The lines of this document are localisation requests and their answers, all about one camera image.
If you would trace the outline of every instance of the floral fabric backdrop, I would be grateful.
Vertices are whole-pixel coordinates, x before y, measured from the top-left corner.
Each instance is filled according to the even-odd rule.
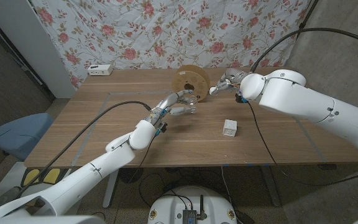
[[[297,30],[309,0],[32,0],[75,88],[91,64],[114,69],[251,66]],[[294,38],[260,66],[281,66]]]

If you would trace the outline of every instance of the white power strip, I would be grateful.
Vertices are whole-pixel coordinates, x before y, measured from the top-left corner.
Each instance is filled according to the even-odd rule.
[[[112,65],[90,65],[88,72],[90,75],[110,75]]]

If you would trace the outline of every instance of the white cube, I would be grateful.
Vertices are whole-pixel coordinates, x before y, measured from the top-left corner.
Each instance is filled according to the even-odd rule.
[[[234,137],[237,131],[237,121],[226,119],[223,126],[223,134]]]

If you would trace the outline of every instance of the white robotic arm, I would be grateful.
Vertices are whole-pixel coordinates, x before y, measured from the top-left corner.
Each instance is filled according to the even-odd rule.
[[[308,119],[358,147],[358,108],[305,88],[305,84],[304,76],[291,70],[262,76],[230,68],[210,93],[238,89],[245,100],[259,102],[269,111]]]
[[[110,173],[118,170],[133,158],[134,150],[145,149],[160,132],[166,130],[162,118],[171,112],[175,103],[188,104],[183,95],[191,90],[174,93],[162,100],[150,112],[150,116],[140,121],[136,129],[106,146],[106,153],[79,168],[68,177],[46,190],[13,200],[0,207],[0,218],[28,217],[29,215],[63,215],[79,199]],[[174,114],[191,112],[194,108],[174,110]]]

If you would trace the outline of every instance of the wooden table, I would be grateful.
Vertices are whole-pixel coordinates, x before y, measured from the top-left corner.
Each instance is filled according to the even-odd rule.
[[[276,69],[259,68],[266,75]],[[205,69],[215,85],[225,68]],[[35,149],[27,167],[43,167],[103,109],[122,101],[138,100],[154,107],[170,94],[171,70],[116,70],[106,77],[88,77],[68,102]],[[358,149],[305,120],[269,112],[252,104],[262,134],[279,164],[358,162]],[[131,132],[148,115],[141,105],[124,105],[104,115],[65,152],[53,167],[82,166],[105,152],[111,140]],[[223,136],[225,119],[237,121],[235,137]],[[272,164],[247,104],[234,93],[208,95],[196,114],[166,115],[167,132],[155,138],[142,167],[251,166]],[[145,150],[126,167],[138,166]]]

